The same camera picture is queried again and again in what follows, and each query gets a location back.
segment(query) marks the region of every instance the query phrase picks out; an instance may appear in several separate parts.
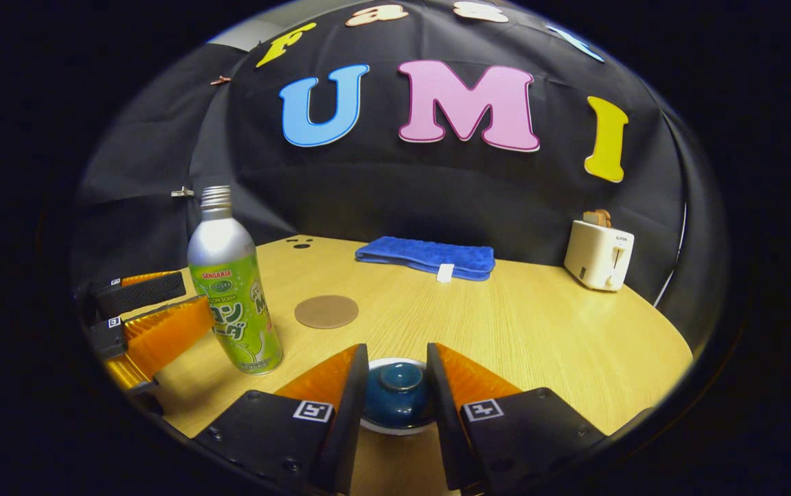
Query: letter m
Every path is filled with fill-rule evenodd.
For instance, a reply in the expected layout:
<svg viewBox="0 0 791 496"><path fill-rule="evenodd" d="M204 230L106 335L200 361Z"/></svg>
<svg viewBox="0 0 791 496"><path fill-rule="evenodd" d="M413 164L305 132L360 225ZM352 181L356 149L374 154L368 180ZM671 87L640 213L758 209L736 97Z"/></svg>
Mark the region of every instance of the letter m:
<svg viewBox="0 0 791 496"><path fill-rule="evenodd" d="M462 141L472 137L488 109L491 125L481 138L488 145L519 152L540 149L533 134L528 87L533 76L502 65L488 67L475 87L467 88L453 70L439 60L414 60L399 65L411 82L411 116L399 129L405 141L439 141L445 129L435 122L435 104Z"/></svg>

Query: bottle label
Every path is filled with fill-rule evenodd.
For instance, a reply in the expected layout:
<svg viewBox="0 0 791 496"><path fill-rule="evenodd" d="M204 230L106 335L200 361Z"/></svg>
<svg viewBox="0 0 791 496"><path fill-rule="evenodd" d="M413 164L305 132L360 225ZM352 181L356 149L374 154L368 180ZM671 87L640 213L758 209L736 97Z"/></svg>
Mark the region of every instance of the bottle label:
<svg viewBox="0 0 791 496"><path fill-rule="evenodd" d="M233 364L244 373L276 368L282 361L282 346L260 285L257 256L191 266L190 274L197 294L209 298L215 335Z"/></svg>

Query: round cork coaster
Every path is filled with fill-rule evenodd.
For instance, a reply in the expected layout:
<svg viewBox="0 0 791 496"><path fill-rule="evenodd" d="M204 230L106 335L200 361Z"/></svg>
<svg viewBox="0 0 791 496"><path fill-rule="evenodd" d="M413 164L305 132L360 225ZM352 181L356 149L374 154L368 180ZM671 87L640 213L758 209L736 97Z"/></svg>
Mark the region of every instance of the round cork coaster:
<svg viewBox="0 0 791 496"><path fill-rule="evenodd" d="M358 305L346 296L316 296L299 302L294 317L305 326L335 329L346 326L358 317Z"/></svg>

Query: blue towel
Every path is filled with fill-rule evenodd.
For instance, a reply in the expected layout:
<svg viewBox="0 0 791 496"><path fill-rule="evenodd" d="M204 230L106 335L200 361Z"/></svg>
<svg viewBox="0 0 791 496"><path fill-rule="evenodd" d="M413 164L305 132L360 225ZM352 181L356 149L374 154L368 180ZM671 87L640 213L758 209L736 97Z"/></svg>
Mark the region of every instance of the blue towel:
<svg viewBox="0 0 791 496"><path fill-rule="evenodd" d="M437 273L441 264L453 264L453 277L486 280L493 270L490 246L444 245L441 242L383 236L356 250L356 260L377 264L400 264Z"/></svg>

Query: light wood tabletop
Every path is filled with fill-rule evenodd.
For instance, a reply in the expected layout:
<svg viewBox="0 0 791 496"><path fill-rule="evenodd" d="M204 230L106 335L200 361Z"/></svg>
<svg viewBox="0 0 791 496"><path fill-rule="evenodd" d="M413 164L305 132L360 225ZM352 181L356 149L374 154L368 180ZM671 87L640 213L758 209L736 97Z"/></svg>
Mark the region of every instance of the light wood tabletop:
<svg viewBox="0 0 791 496"><path fill-rule="evenodd" d="M272 373L251 376L229 363L211 333L156 374L163 416L188 437L247 390L274 392L356 343L368 358L426 361L440 342L522 390L553 389L604 434L656 405L692 363L679 332L628 286L586 289L563 267L497 260L484 282L437 282L434 273L358 262L364 242L290 236L258 247L261 282L285 353ZM297 248L296 245L309 245ZM195 295L187 275L188 296ZM307 298L343 295L358 317L339 329L299 323ZM127 318L145 309L125 314ZM440 495L446 489L438 434L394 437L360 430L352 494Z"/></svg>

